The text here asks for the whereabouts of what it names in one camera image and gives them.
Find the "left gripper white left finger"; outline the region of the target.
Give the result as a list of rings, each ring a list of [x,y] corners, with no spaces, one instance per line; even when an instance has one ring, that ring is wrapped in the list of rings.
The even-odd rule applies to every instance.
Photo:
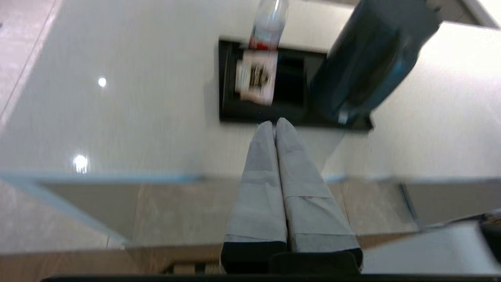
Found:
[[[249,143],[238,199],[224,238],[229,243],[287,242],[286,214],[273,125],[258,125]]]

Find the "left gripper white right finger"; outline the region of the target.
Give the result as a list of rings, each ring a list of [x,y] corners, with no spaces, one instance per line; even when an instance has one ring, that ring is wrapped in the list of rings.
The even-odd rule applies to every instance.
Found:
[[[295,127],[285,118],[277,122],[276,147],[293,252],[361,253],[344,212]]]

